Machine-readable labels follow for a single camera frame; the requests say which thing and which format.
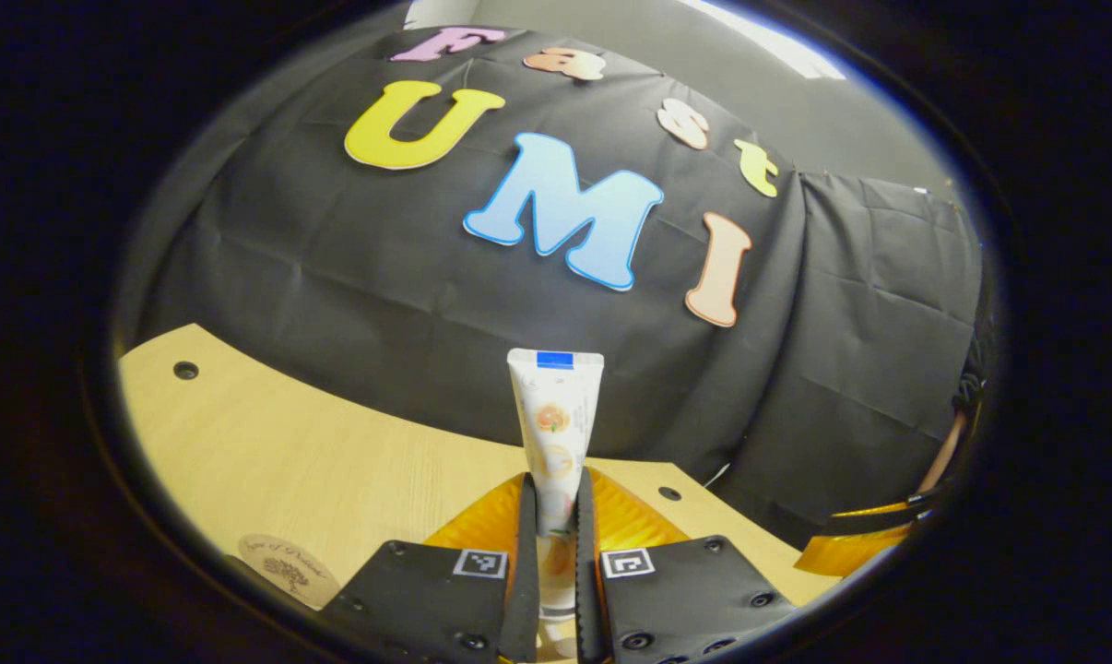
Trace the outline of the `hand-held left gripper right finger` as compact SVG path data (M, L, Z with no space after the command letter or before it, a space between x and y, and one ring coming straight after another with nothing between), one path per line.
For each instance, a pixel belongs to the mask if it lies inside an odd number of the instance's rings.
M574 513L580 663L699 663L796 610L728 538L692 538L600 470L583 472Z

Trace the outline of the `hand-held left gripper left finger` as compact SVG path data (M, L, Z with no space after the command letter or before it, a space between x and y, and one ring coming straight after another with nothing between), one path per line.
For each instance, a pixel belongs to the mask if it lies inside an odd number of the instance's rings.
M378 661L536 661L536 516L522 472L426 541L383 543L320 618Z

